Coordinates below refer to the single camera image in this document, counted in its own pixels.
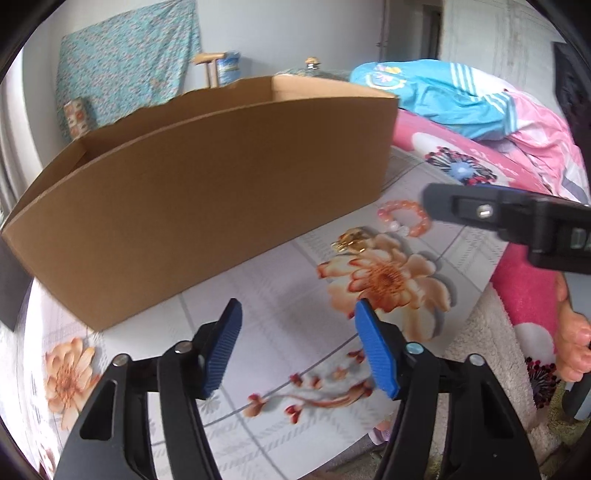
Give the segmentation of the right hand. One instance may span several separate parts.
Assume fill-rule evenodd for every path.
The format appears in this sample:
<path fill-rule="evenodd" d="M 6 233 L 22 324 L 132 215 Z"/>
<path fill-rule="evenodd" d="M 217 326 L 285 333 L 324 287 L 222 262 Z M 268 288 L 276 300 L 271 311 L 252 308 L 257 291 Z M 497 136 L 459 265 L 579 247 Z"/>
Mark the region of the right hand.
<path fill-rule="evenodd" d="M 590 372 L 590 324 L 570 305 L 564 276 L 556 275 L 558 325 L 555 333 L 556 366 L 565 382 L 576 383 Z"/>

